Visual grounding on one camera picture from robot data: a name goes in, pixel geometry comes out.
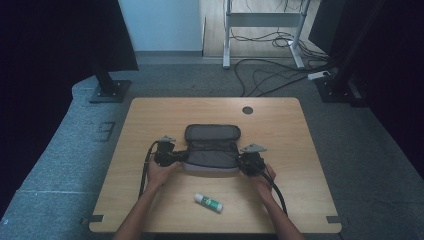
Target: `white glue stick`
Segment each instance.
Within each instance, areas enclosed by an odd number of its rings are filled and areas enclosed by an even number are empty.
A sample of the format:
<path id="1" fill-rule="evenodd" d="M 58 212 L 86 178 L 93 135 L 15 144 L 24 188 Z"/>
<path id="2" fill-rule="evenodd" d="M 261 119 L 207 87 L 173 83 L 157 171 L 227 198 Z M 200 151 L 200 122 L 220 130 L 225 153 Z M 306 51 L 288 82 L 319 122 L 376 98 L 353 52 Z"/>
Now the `white glue stick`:
<path id="1" fill-rule="evenodd" d="M 194 196 L 194 201 L 199 203 L 200 205 L 209 208 L 210 210 L 213 210 L 215 212 L 221 213 L 222 211 L 222 203 L 219 203 L 213 199 L 210 199 L 206 196 L 203 196 L 200 193 L 196 193 L 196 196 Z"/>

